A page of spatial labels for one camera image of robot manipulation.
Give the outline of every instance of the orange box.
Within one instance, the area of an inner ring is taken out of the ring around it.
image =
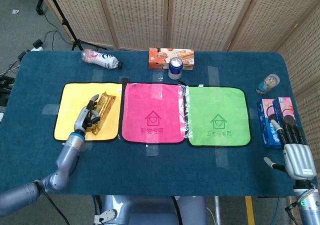
[[[195,53],[193,49],[179,48],[149,48],[149,68],[168,69],[172,58],[179,57],[183,61],[184,70],[192,70],[195,66]]]

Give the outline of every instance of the yellow towel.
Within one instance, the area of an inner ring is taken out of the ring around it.
[[[54,138],[59,141],[67,140],[70,133],[74,131],[74,124],[81,109],[88,104],[94,95],[101,95],[103,92],[116,96],[116,99],[99,133],[94,135],[92,132],[87,132],[85,140],[103,141],[114,139],[118,135],[122,93],[122,84],[117,83],[66,84],[62,92],[59,112],[55,123]]]

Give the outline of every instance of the robotic hand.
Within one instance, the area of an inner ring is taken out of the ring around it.
[[[98,97],[98,94],[93,96],[88,105],[81,110],[74,124],[74,132],[63,143],[62,151],[56,160],[57,170],[54,173],[0,194],[0,217],[35,202],[41,191],[55,193],[67,187],[69,176],[76,168],[86,130],[100,120],[100,115],[94,110]]]
[[[320,196],[311,180],[317,175],[314,159],[308,145],[305,144],[301,131],[297,126],[282,122],[282,127],[275,120],[270,121],[278,133],[282,145],[284,163],[277,164],[268,157],[264,161],[272,169],[285,172],[295,180],[293,191],[296,201],[285,208],[289,217],[298,225],[291,210],[297,205],[304,225],[320,225]]]

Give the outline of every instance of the blue tablecloth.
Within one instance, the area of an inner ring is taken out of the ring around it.
[[[123,69],[105,69],[81,60],[79,51],[29,52],[22,60],[0,125],[0,192],[56,169],[62,144],[54,140],[56,108],[62,89],[70,82],[131,82],[170,80],[167,70],[148,69],[147,51],[108,51],[123,62]],[[280,84],[265,96],[257,85],[275,73]],[[245,92],[250,115],[251,142],[244,147],[158,146],[157,156],[147,156],[146,145],[116,139],[93,142],[80,154],[69,186],[63,193],[99,195],[204,195],[287,196],[292,181],[269,168],[263,157],[284,164],[280,149],[264,148],[257,115],[262,98],[291,97],[289,76],[281,55],[274,52],[196,52],[195,68],[184,70],[187,85],[220,85]]]

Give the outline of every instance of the pink towel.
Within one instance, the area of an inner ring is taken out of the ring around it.
[[[185,138],[183,90],[178,85],[128,83],[122,136],[137,143],[179,143]]]

